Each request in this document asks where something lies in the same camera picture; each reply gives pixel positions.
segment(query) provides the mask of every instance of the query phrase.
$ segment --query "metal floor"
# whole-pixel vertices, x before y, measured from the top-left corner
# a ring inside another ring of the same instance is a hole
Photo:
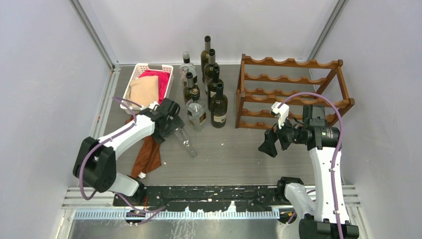
[[[180,117],[186,123],[185,129],[192,138],[198,156],[191,158],[180,148],[175,138],[168,138],[161,145],[162,166],[148,173],[143,180],[146,185],[274,185],[281,176],[300,177],[305,184],[314,184],[314,172],[309,153],[304,145],[291,145],[287,151],[281,152],[276,158],[258,151],[264,140],[264,130],[234,128],[236,112],[236,87],[239,75],[239,65],[222,65],[220,77],[224,81],[224,94],[228,98],[227,123],[225,127],[217,129],[211,126],[210,112],[207,111],[207,126],[201,132],[194,131],[188,125],[186,107],[184,106],[182,83],[179,66],[174,66],[174,82],[169,98],[181,106]],[[121,68],[115,96],[122,97],[133,66]],[[247,66],[246,72],[253,75],[267,73],[270,76],[282,74],[290,77],[308,76],[309,72],[303,68]],[[198,83],[201,94],[205,94],[202,74],[198,71]],[[265,90],[275,88],[284,91],[301,90],[314,91],[312,85],[247,82],[246,87],[257,87]],[[245,103],[250,110],[269,109],[271,104]],[[294,112],[302,112],[302,107],[296,107]],[[105,134],[111,133],[124,125],[130,116],[117,103],[113,102],[107,119]],[[275,119],[242,117],[246,122],[275,123]],[[128,149],[117,161],[117,170],[130,174],[135,158],[142,146],[142,141]]]
[[[275,219],[152,221],[129,227],[125,221],[74,221],[70,239],[298,239],[299,220],[289,227]]]

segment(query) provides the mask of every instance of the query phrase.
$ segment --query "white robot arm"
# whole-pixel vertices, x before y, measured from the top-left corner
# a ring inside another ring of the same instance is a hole
[[[184,123],[178,116],[179,111],[177,103],[165,98],[160,105],[154,102],[143,109],[136,115],[136,120],[132,120],[115,132],[99,139],[87,137],[82,141],[73,169],[74,176],[79,178],[83,161],[89,152],[100,142],[110,139],[88,158],[83,169],[83,183],[100,193],[112,191],[131,197],[132,201],[141,200],[144,185],[132,177],[118,173],[116,161],[123,152],[147,136],[152,135],[155,141],[162,143],[165,141],[164,138],[183,128]]]
[[[279,139],[282,150],[291,143],[305,144],[308,147],[314,166],[316,202],[306,192],[299,178],[282,177],[278,182],[281,197],[289,201],[301,219],[299,233],[302,239],[307,238],[339,238],[337,229],[334,199],[338,202],[337,214],[343,229],[344,238],[358,238],[359,229],[349,223],[340,177],[340,157],[338,152],[336,164],[331,169],[331,161],[338,143],[340,131],[336,127],[328,127],[323,107],[304,106],[303,125],[293,126],[287,117],[289,106],[276,102],[271,107],[271,114],[278,118],[278,123],[265,132],[265,141],[259,151],[275,157],[277,149],[274,143]],[[336,194],[333,196],[332,173],[336,182]]]

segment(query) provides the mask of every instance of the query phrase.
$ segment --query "clear glass bottle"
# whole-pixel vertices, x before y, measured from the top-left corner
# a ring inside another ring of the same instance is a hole
[[[204,41],[205,41],[205,49],[201,53],[202,82],[205,82],[204,67],[208,63],[208,59],[209,59],[209,51],[211,49],[211,37],[205,36]]]
[[[224,83],[217,83],[217,93],[211,99],[211,124],[216,128],[223,127],[227,118],[228,100],[223,95],[223,89]]]
[[[174,131],[174,135],[179,141],[181,147],[186,150],[189,155],[194,158],[198,155],[195,148],[192,146],[192,140],[184,128],[178,128]]]
[[[206,106],[205,102],[199,98],[199,91],[193,88],[191,91],[192,99],[186,103],[188,109],[189,122],[196,131],[201,131],[206,124]]]
[[[191,63],[191,59],[189,57],[189,52],[185,51],[183,52],[183,64],[179,67],[180,77],[183,82],[183,86],[186,86],[188,84],[186,80],[186,73],[191,72],[194,76],[194,84],[197,85],[198,77],[197,77],[197,71],[195,68],[195,65]]]
[[[192,89],[197,89],[198,95],[201,96],[198,85],[194,84],[192,72],[186,73],[186,79],[188,81],[188,84],[183,88],[183,97],[185,98],[185,104],[188,102],[188,100],[192,99]]]
[[[212,79],[212,69],[214,66],[218,66],[215,62],[215,50],[210,49],[210,58],[208,63],[204,67],[204,77],[205,77],[205,94],[208,95],[208,81]]]
[[[217,93],[217,83],[223,83],[220,79],[220,67],[212,67],[212,80],[208,81],[208,110],[211,110],[211,98]]]

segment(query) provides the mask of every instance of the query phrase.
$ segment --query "toothed rack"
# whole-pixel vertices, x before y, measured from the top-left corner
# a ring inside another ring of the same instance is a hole
[[[300,77],[297,79],[290,78],[282,75],[279,77],[270,77],[267,74],[261,74],[259,76],[251,76],[245,73],[245,65],[260,65],[260,66],[284,66],[284,67],[302,67],[302,68],[318,68],[318,69],[330,69],[329,74],[320,79],[311,80],[308,77]],[[236,128],[258,128],[258,129],[270,129],[272,125],[265,124],[263,122],[246,123],[241,121],[242,116],[248,117],[261,117],[261,118],[273,118],[268,110],[261,110],[258,112],[252,112],[248,109],[243,108],[245,102],[255,103],[274,103],[283,101],[282,97],[288,97],[300,91],[284,92],[280,89],[272,91],[266,91],[262,88],[250,90],[245,88],[245,81],[265,81],[265,82],[279,82],[279,83],[295,83],[295,84],[307,84],[307,85],[319,85],[317,94],[322,94],[333,78],[336,76],[340,85],[341,94],[343,100],[335,102],[334,105],[339,109],[341,116],[343,116],[352,106],[355,104],[354,98],[349,97],[347,92],[346,83],[344,81],[343,72],[341,66],[343,65],[342,60],[331,61],[329,63],[319,63],[316,60],[310,60],[307,62],[297,62],[293,58],[289,58],[285,61],[276,61],[272,57],[266,57],[262,60],[254,60],[250,56],[242,54],[242,61],[240,64],[239,80],[237,83],[237,113],[236,113]],[[313,96],[302,96],[294,97],[287,102],[288,105],[305,106],[305,105],[318,105],[330,107],[329,104],[319,98]],[[295,115],[290,113],[289,118],[302,119],[302,115]],[[336,115],[327,115],[325,118],[328,122],[328,126],[333,126],[338,118]]]

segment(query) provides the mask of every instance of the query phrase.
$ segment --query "wine bottle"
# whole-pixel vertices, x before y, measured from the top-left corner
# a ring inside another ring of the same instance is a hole
[[[189,56],[189,52],[185,51],[183,52],[183,64],[179,67],[180,76],[183,81],[183,86],[186,86],[188,84],[186,79],[186,73],[191,72],[194,79],[194,84],[197,85],[197,71],[195,68],[195,65],[191,63],[191,59]]]
[[[205,74],[205,93],[208,95],[208,81],[212,79],[212,68],[214,66],[218,66],[215,62],[215,50],[210,49],[210,58],[208,64],[204,67],[204,74]]]
[[[212,80],[208,81],[208,110],[211,110],[211,98],[216,94],[217,83],[223,83],[220,79],[220,67],[212,67]]]
[[[205,36],[205,49],[201,53],[201,71],[202,71],[202,82],[205,82],[204,79],[204,67],[208,63],[209,51],[211,49],[211,37]]]
[[[217,93],[211,99],[211,124],[216,128],[225,125],[228,100],[223,95],[224,84],[217,83]]]
[[[191,91],[192,99],[186,103],[188,109],[188,117],[191,126],[196,131],[201,131],[206,124],[206,106],[205,102],[199,98],[199,91],[193,88]]]
[[[192,89],[197,89],[198,95],[200,95],[198,86],[194,84],[192,72],[186,73],[186,79],[187,79],[188,84],[183,88],[183,97],[185,98],[185,103],[188,102],[188,100],[192,99],[192,94],[191,94]]]

